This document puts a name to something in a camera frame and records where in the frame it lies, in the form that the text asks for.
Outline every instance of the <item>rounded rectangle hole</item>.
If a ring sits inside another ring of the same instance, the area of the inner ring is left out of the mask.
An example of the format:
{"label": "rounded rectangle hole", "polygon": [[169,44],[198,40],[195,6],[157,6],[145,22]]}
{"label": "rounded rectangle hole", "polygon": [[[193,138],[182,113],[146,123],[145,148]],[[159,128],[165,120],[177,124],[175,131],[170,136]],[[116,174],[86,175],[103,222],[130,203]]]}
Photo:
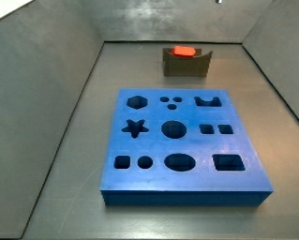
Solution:
{"label": "rounded rectangle hole", "polygon": [[218,125],[222,134],[234,134],[231,125]]}
{"label": "rounded rectangle hole", "polygon": [[214,154],[214,167],[218,171],[243,171],[245,163],[239,155]]}
{"label": "rounded rectangle hole", "polygon": [[130,168],[130,156],[116,156],[114,161],[115,169],[128,169]]}
{"label": "rounded rectangle hole", "polygon": [[214,134],[214,127],[211,124],[201,124],[199,128],[202,134]]}

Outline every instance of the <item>small circular hole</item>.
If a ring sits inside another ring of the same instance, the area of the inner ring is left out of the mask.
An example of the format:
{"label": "small circular hole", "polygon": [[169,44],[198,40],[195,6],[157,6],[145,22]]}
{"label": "small circular hole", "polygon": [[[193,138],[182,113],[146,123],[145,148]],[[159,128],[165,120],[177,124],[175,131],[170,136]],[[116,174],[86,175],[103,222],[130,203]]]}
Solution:
{"label": "small circular hole", "polygon": [[178,172],[189,171],[195,166],[195,159],[187,154],[171,154],[165,159],[166,166]]}
{"label": "small circular hole", "polygon": [[143,156],[138,159],[138,166],[142,169],[149,169],[153,166],[153,159],[149,156]]}
{"label": "small circular hole", "polygon": [[178,121],[169,121],[162,126],[163,134],[171,139],[181,139],[186,133],[186,126]]}
{"label": "small circular hole", "polygon": [[182,99],[181,97],[175,97],[175,98],[174,98],[174,101],[175,101],[175,102],[182,102],[183,99]]}
{"label": "small circular hole", "polygon": [[167,106],[167,108],[171,109],[171,110],[175,110],[175,109],[177,109],[177,105],[175,105],[175,104],[170,104],[170,105]]}
{"label": "small circular hole", "polygon": [[161,101],[162,101],[162,102],[169,102],[169,101],[170,101],[170,98],[169,98],[169,97],[161,97]]}

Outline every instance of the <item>oval hole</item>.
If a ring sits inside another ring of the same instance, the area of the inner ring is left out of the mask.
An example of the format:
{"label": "oval hole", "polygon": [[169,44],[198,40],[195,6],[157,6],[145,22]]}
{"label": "oval hole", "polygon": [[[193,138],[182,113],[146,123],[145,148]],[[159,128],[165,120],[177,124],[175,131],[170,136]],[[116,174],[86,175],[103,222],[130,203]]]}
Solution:
{"label": "oval hole", "polygon": [[149,169],[153,166],[153,159],[149,156],[143,156],[138,159],[138,166],[142,169]]}
{"label": "oval hole", "polygon": [[187,154],[171,154],[165,159],[166,166],[178,172],[189,171],[195,166],[195,159]]}

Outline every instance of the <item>shape sorter board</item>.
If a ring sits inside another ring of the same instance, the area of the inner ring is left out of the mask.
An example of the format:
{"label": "shape sorter board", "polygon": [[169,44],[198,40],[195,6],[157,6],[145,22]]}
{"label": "shape sorter board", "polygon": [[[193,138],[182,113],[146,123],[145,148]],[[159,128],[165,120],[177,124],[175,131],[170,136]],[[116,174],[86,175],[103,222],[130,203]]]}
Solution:
{"label": "shape sorter board", "polygon": [[107,205],[259,205],[273,192],[225,90],[122,89],[100,191]]}

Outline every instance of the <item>metal wall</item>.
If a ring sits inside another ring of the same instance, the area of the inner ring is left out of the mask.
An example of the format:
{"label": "metal wall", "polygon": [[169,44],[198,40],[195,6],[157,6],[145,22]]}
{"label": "metal wall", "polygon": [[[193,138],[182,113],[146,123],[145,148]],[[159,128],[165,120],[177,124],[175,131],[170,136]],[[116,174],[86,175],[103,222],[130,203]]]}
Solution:
{"label": "metal wall", "polygon": [[0,22],[0,238],[18,238],[103,39],[79,1],[34,1]]}
{"label": "metal wall", "polygon": [[275,0],[243,46],[299,118],[299,0]]}
{"label": "metal wall", "polygon": [[271,0],[88,0],[104,40],[241,43]]}

